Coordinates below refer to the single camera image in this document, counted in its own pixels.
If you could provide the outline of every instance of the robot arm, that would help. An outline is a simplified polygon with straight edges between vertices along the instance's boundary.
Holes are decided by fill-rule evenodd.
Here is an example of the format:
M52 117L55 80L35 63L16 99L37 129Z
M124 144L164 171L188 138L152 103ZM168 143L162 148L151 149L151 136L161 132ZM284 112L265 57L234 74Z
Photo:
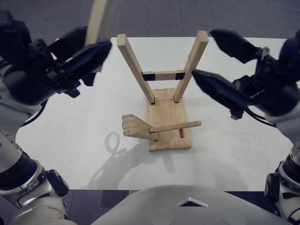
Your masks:
M219 48L242 63L257 60L255 74L233 83L220 75L194 70L198 86L214 100L230 109L232 118L244 112L254 119L276 127L293 143L293 150L266 180L264 195L281 216L294 225L300 224L300 31L286 40L278 60L268 48L257 48L229 30L211 32ZM254 105L265 113L261 117L248 108Z
M65 220L64 179L31 159L15 136L55 93L75 98L79 80L93 85L93 70L104 63L112 44L84 46L86 32L87 27L76 28L47 46L41 39L32 42L23 22L0 11L0 195L20 209L14 225L75 224Z

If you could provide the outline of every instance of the wooden block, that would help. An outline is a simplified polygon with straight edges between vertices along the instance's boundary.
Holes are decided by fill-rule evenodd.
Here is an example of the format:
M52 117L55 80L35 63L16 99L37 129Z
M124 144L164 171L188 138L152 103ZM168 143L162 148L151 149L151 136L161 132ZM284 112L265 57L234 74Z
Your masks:
M142 76L142 68L132 50L132 47L125 34L119 34L117 36L117 46L121 51L125 61L143 90L146 98L150 103L154 103L154 94L148 84Z
M162 71L162 72L142 72L145 81L168 81L168 80L182 80L184 77L184 70L177 71Z
M155 132L163 132L163 131L169 131L169 130L178 130L183 128L193 128L202 125L201 121L193 121L193 122L187 122L187 123L178 123L178 124L171 124L161 127L154 127L149 128L150 133Z
M145 121L133 114L122 116L123 135L128 137L137 137L148 140L157 140L157 133L149 133L149 128L153 128Z
M153 127L187 122L183 100L175 103L174 91L175 88L153 90L155 104L147 101L147 119ZM150 151L190 149L191 146L188 128L159 132L157 141L149 141Z
M184 70L186 71L186 74L183 78L183 80L178 82L175 94L174 94L174 100L175 102L180 102L184 91L186 90L189 81L192 77L192 70L197 67L200 58L203 55L203 52L206 48L206 45L208 43L208 34L206 31L199 31L197 34L197 37L195 39L195 42L193 44L192 50L188 56L187 63L184 67Z
M85 45L111 39L122 4L123 0L94 0Z

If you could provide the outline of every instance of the wooden base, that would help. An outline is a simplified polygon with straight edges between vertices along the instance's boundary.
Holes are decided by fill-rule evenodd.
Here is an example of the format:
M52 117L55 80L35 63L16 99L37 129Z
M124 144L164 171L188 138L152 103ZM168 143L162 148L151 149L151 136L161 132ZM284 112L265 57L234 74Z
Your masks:
M175 88L153 90L155 104L147 102L147 120L151 126L160 127L185 123L186 113L183 99L174 101ZM190 149L192 147L189 128L158 133L157 141L149 141L149 151Z

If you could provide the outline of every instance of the white table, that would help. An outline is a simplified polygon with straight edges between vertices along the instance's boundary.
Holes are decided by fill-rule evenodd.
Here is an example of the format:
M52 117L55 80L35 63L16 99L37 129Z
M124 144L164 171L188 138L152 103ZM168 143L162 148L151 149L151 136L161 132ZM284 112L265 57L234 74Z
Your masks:
M194 38L130 38L143 71L183 69ZM278 57L283 39L249 38ZM194 184L225 191L261 191L265 178L285 159L292 144L278 130L248 115L234 121L229 110L201 92L192 79L184 94L192 149L148 152L145 140L124 137L121 117L146 120L146 98L112 39L113 48L94 87L81 86L75 99L55 95L34 123L22 128L17 142L46 169L56 169L72 189L142 189ZM254 73L255 62L239 63L214 40L198 67L233 81ZM176 81L150 82L153 89Z

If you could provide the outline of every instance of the wooden stand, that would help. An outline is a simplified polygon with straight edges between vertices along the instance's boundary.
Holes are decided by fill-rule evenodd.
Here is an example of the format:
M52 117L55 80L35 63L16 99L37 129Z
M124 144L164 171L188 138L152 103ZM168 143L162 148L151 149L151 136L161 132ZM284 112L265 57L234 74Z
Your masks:
M186 125L186 114L182 96L192 77L192 70L196 68L208 43L206 31L199 31L184 70L164 72L143 72L142 68L131 48L125 34L117 36L117 45L125 61L139 83L147 98L147 120L149 129L153 127L180 127ZM177 88L152 90L147 81L180 80ZM158 133L156 137L149 139L149 150L176 150L191 148L190 133L188 127L176 128ZM145 138L142 135L127 135Z

